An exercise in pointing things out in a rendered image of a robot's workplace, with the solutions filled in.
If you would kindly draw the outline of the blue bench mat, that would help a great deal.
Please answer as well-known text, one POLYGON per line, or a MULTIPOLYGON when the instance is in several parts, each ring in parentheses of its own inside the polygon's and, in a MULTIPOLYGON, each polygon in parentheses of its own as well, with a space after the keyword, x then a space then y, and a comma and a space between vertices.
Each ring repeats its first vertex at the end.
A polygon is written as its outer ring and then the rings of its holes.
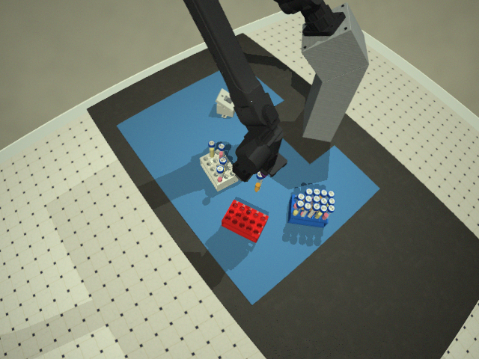
MULTIPOLYGON (((216 98, 228 92, 220 71, 168 96, 117 125, 159 187, 228 277, 253 305, 316 251, 379 187, 336 146, 309 164, 283 138, 287 164, 266 176, 255 192, 257 174, 216 191, 200 164, 208 141, 225 145, 233 165, 248 132, 236 112, 217 114, 216 98), (335 211, 328 224, 288 223, 292 194, 318 188, 333 191, 335 211), (268 215, 257 242, 222 226, 233 200, 268 215)), ((228 92, 229 93, 229 92, 228 92)))

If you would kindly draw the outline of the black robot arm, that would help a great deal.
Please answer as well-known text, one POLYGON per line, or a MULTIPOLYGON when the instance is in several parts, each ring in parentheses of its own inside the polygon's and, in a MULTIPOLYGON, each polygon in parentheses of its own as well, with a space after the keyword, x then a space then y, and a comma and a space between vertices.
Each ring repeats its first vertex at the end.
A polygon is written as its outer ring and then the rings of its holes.
MULTIPOLYGON (((284 135, 278 112, 251 70, 219 0, 183 1, 225 80, 239 121, 248 130, 232 166, 235 177, 248 182, 261 168, 268 171, 275 164, 284 135)), ((274 1, 285 14, 301 11, 306 37, 332 36, 346 18, 344 12, 333 13, 323 0, 274 1)))

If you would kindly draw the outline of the blue test tube rack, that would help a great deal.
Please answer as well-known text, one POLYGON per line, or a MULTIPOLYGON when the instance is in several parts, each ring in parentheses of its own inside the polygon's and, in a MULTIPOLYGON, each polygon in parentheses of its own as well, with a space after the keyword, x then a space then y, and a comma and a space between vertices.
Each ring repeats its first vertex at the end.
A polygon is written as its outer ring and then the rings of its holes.
POLYGON ((301 217, 300 213, 302 209, 299 211, 298 215, 293 215, 293 211, 294 211, 293 205, 296 202, 296 200, 294 200, 295 198, 297 198, 297 195, 292 194, 290 198, 290 203, 289 203, 288 223, 301 224, 301 225, 312 226, 312 227, 322 227, 322 228, 324 228, 328 224, 329 218, 327 218, 326 220, 322 219, 322 216, 324 213, 318 219, 314 217, 317 212, 315 212, 314 215, 311 218, 309 218, 308 213, 310 211, 306 213, 305 217, 301 217))

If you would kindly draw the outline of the red tube rack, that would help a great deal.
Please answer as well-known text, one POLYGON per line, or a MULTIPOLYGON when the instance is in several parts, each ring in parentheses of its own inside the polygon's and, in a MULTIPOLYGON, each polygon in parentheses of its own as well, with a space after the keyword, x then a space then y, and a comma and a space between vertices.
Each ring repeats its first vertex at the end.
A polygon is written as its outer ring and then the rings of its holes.
POLYGON ((256 243, 268 217, 268 215, 233 200, 222 219, 222 226, 256 243))

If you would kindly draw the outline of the white tube rack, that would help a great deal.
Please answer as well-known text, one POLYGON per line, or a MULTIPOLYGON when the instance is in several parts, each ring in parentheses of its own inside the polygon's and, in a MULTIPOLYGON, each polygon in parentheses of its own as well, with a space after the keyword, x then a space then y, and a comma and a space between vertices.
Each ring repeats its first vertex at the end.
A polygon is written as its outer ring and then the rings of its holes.
POLYGON ((222 174, 222 181, 218 182, 218 173, 216 168, 221 165, 219 163, 219 149, 214 151, 214 157, 211 158, 210 154, 206 154, 205 156, 200 157, 201 167, 204 169, 206 175, 209 177, 211 183, 216 188, 216 191, 221 191, 223 188, 228 187, 229 185, 238 182, 238 178, 235 177, 235 173, 232 171, 232 164, 227 159, 225 172, 222 174))

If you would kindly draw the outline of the test tube with blue cap and pink liquid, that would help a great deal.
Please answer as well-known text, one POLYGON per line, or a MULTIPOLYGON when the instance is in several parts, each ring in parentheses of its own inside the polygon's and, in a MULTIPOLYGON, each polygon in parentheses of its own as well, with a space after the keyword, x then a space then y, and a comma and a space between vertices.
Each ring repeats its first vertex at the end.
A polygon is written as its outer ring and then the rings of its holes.
POLYGON ((219 144, 218 149, 219 149, 219 158, 225 157, 225 145, 219 144))

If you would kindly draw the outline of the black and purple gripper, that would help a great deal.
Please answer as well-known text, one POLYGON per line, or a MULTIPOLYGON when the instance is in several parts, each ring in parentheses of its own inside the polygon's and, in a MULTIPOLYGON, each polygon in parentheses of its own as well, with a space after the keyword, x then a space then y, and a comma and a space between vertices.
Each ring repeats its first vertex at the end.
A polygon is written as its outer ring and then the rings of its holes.
MULTIPOLYGON (((275 153, 278 153, 278 151, 276 151, 275 153)), ((275 154, 275 153, 272 153, 272 154, 275 154)), ((265 178, 267 175, 270 175, 270 177, 273 177, 286 164, 287 164, 287 160, 280 153, 278 153, 278 157, 276 159, 275 164, 268 171, 265 171, 262 168, 259 171, 260 171, 260 174, 263 178, 265 178)))

